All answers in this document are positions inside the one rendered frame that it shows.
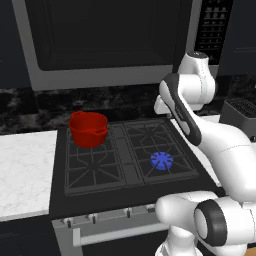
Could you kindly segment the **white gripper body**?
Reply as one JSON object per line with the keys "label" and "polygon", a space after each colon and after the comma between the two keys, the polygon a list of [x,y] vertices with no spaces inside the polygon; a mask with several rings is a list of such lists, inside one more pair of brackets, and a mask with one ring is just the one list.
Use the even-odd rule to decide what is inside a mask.
{"label": "white gripper body", "polygon": [[167,114],[169,116],[172,115],[171,111],[169,110],[168,106],[164,103],[160,95],[158,95],[155,100],[154,111],[158,115],[162,115],[162,114]]}

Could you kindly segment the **blue burner flame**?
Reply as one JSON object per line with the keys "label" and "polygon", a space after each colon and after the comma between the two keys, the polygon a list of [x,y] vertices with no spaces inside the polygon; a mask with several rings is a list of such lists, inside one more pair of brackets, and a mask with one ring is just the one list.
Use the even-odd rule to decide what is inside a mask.
{"label": "blue burner flame", "polygon": [[156,170],[168,170],[172,167],[173,157],[166,152],[154,152],[151,157],[151,165]]}

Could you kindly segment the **black gas stove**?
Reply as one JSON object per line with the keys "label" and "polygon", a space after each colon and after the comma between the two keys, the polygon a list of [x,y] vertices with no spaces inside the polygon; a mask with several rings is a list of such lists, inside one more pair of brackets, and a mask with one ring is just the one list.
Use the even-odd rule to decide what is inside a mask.
{"label": "black gas stove", "polygon": [[[166,152],[174,161],[156,170],[150,157]],[[91,149],[73,142],[68,128],[58,131],[52,178],[50,217],[61,256],[68,256],[73,230],[96,235],[159,223],[146,206],[174,193],[212,191],[225,194],[166,118],[112,122],[105,142]],[[127,218],[125,208],[132,208]],[[97,213],[95,224],[89,215]],[[66,219],[72,218],[71,228]]]}

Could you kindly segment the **grey microwave oven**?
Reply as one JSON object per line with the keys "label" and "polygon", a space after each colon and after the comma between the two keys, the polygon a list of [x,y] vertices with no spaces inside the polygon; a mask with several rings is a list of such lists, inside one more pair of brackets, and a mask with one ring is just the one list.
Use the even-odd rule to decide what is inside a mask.
{"label": "grey microwave oven", "polygon": [[170,65],[112,67],[43,71],[39,68],[25,0],[11,0],[18,26],[31,86],[35,91],[152,84],[166,74],[177,72],[184,55],[201,51],[216,72],[234,0],[192,0],[185,46]]}

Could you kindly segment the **dark grey toaster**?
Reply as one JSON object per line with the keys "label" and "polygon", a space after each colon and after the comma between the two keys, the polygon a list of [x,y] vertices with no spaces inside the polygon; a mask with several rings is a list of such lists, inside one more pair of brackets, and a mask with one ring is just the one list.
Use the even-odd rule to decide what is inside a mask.
{"label": "dark grey toaster", "polygon": [[256,136],[256,106],[245,99],[227,99],[219,122],[239,128],[248,137]]}

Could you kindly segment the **dark microwave door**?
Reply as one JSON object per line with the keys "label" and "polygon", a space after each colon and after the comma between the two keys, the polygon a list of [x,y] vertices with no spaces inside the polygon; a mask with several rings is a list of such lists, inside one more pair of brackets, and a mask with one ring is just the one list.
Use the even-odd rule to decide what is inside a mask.
{"label": "dark microwave door", "polygon": [[43,71],[170,65],[192,0],[25,0]]}

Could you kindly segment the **dark oven door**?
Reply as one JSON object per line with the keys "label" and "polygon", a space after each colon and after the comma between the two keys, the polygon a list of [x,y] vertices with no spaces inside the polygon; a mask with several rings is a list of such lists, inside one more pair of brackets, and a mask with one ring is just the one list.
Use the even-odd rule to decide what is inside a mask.
{"label": "dark oven door", "polygon": [[74,247],[73,236],[68,256],[154,256],[165,240],[167,230]]}

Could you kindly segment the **dark base cupboard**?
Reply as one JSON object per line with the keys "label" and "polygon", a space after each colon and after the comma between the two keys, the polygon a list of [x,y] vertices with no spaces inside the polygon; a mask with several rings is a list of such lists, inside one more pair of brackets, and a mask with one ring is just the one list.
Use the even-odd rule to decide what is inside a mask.
{"label": "dark base cupboard", "polygon": [[0,256],[61,256],[50,218],[0,222]]}

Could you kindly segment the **dark wall cupboard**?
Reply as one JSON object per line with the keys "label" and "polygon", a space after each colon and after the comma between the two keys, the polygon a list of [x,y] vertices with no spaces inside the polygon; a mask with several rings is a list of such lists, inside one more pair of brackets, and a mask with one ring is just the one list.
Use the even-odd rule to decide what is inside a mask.
{"label": "dark wall cupboard", "polygon": [[30,88],[11,0],[0,0],[0,89]]}
{"label": "dark wall cupboard", "polygon": [[256,0],[234,0],[219,75],[256,75]]}

